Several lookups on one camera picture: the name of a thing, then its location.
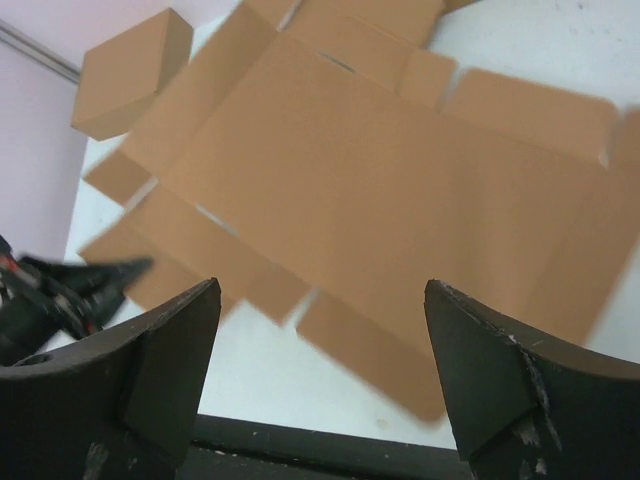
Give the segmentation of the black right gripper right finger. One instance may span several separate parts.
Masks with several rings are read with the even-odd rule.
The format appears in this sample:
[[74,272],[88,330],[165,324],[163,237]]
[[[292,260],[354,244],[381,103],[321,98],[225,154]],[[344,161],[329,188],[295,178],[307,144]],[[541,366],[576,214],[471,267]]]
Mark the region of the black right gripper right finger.
[[425,316],[460,458],[476,479],[636,479],[639,366],[439,281]]

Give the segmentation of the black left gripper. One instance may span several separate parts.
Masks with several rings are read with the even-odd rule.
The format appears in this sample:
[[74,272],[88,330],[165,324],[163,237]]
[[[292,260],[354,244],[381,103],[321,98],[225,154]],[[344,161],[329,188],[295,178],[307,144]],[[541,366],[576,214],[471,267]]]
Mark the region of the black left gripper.
[[152,265],[150,257],[85,265],[17,258],[2,239],[1,363],[19,363],[61,330],[76,340],[101,331]]

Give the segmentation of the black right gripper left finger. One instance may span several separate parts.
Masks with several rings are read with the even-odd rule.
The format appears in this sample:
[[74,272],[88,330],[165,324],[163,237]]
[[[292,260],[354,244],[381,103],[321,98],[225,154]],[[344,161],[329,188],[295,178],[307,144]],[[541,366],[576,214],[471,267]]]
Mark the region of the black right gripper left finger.
[[1,370],[4,479],[172,479],[221,310],[205,280],[86,339]]

